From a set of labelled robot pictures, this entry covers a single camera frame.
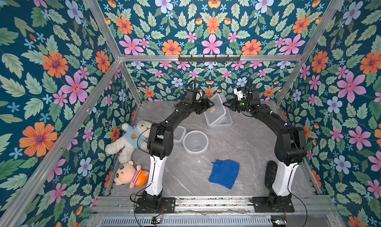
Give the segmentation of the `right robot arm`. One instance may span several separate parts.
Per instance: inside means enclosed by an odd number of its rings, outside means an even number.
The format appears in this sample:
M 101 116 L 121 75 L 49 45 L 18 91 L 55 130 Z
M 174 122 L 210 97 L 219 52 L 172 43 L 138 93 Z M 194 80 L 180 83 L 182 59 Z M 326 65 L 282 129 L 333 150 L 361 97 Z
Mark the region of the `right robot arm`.
M 307 155 L 304 130 L 287 123 L 267 104 L 261 103 L 259 90 L 235 88 L 235 98 L 223 103 L 230 110 L 263 122 L 275 135 L 274 153 L 277 162 L 269 161 L 266 167 L 265 186 L 269 195 L 265 203 L 275 211 L 293 208 L 291 192 L 296 170 Z

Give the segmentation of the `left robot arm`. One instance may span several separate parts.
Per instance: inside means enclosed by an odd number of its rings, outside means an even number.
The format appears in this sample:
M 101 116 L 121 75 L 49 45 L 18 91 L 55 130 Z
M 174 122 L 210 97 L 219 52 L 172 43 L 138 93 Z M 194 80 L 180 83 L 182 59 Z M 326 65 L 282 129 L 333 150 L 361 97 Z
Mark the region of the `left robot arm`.
M 188 89 L 181 101 L 174 105 L 174 111 L 164 121 L 152 125 L 147 141 L 150 171 L 147 187 L 141 196 L 141 204 L 155 210 L 161 207 L 163 174 L 167 157 L 174 147 L 175 129 L 190 114 L 200 115 L 213 106 L 214 103 L 209 98 L 203 98 L 198 90 Z

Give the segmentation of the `square clear box lid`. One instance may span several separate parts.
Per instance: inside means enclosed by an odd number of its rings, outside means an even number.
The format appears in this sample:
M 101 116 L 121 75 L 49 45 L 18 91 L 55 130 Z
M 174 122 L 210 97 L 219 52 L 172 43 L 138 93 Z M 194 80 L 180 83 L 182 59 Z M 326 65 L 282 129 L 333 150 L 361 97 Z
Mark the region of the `square clear box lid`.
M 215 94 L 210 98 L 210 101 L 214 103 L 214 106 L 207 112 L 203 113 L 208 126 L 217 124 L 220 119 L 225 116 L 225 109 L 223 103 L 226 101 L 224 94 Z

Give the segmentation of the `square clear lunch box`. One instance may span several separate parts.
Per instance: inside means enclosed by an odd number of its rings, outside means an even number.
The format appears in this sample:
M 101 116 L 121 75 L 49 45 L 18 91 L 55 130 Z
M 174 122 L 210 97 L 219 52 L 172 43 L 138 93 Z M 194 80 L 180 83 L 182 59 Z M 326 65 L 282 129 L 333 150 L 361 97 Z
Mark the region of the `square clear lunch box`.
M 215 125 L 210 125 L 208 128 L 210 130 L 224 130 L 224 129 L 229 129 L 232 124 L 233 120 L 230 114 L 230 110 L 226 107 L 223 107 L 225 109 L 225 116 L 220 119 L 220 121 L 217 122 Z

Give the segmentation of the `blue cleaning cloth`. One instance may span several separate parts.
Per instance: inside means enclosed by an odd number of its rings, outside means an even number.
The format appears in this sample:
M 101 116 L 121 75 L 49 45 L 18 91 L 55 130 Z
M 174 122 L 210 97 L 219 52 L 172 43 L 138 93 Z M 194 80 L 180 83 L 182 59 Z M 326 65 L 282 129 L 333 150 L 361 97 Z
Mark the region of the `blue cleaning cloth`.
M 209 182 L 232 189 L 238 177 L 240 164 L 232 160 L 216 160 L 213 163 Z

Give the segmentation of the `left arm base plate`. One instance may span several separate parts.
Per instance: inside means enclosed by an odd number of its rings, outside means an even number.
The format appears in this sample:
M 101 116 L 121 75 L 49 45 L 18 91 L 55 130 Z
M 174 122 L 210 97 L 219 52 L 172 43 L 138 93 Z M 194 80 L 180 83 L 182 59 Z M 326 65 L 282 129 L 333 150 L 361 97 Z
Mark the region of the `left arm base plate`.
M 159 197 L 159 198 L 143 198 L 140 197 L 135 205 L 135 213 L 137 214 L 160 214 L 175 212 L 176 198 Z

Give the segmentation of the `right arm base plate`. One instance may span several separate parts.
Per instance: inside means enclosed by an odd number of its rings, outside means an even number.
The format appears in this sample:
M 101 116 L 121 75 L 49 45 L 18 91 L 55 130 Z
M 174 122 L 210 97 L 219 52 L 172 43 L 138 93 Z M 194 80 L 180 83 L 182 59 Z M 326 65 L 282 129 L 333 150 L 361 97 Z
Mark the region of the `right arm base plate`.
M 266 197 L 252 197 L 250 202 L 253 204 L 256 213 L 295 212 L 291 195 L 280 197 L 271 193 Z

